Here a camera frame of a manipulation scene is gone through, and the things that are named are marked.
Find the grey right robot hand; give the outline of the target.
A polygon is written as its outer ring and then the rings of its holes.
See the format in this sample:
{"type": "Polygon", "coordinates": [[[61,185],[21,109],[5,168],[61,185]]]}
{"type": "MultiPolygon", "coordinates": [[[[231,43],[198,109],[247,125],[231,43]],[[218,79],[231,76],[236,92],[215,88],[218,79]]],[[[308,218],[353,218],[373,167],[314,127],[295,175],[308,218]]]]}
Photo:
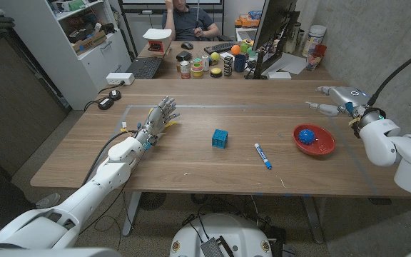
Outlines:
{"type": "Polygon", "coordinates": [[[335,104],[317,104],[310,101],[306,101],[306,104],[326,116],[337,116],[340,113],[347,114],[354,119],[364,116],[367,102],[370,99],[366,93],[354,87],[319,86],[315,90],[329,96],[335,104]]]}

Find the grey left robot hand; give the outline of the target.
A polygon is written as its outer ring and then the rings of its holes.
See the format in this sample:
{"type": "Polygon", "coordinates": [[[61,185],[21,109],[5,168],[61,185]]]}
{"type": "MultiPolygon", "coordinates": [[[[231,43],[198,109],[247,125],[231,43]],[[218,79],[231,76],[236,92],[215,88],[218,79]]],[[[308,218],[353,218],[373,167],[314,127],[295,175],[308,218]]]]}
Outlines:
{"type": "Polygon", "coordinates": [[[148,118],[135,135],[135,139],[137,139],[144,146],[148,143],[154,144],[157,141],[157,135],[164,130],[166,124],[171,119],[174,119],[180,115],[179,113],[174,113],[175,109],[175,99],[166,96],[150,111],[148,118]]]}

